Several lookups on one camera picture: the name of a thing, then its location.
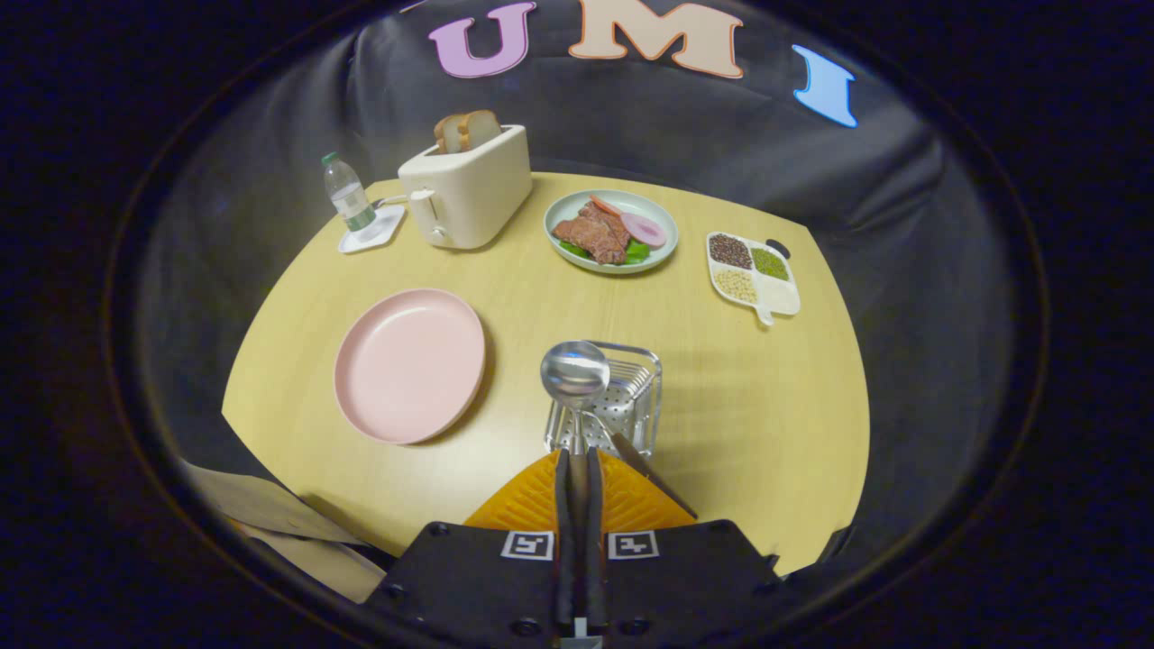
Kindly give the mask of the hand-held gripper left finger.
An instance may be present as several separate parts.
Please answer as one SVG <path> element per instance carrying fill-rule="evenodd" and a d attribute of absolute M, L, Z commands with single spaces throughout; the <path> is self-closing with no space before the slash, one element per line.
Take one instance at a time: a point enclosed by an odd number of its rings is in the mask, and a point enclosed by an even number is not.
<path fill-rule="evenodd" d="M 574 629 L 569 460 L 549 452 L 460 525 L 424 525 L 367 607 L 459 648 L 559 646 Z"/>

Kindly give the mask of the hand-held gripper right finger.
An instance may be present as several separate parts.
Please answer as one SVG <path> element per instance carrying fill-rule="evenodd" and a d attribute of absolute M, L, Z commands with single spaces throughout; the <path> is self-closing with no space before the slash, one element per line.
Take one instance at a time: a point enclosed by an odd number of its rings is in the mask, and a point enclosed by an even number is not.
<path fill-rule="evenodd" d="M 730 520 L 697 521 L 610 453 L 584 461 L 578 591 L 609 648 L 713 648 L 735 640 L 782 595 L 775 561 Z"/>

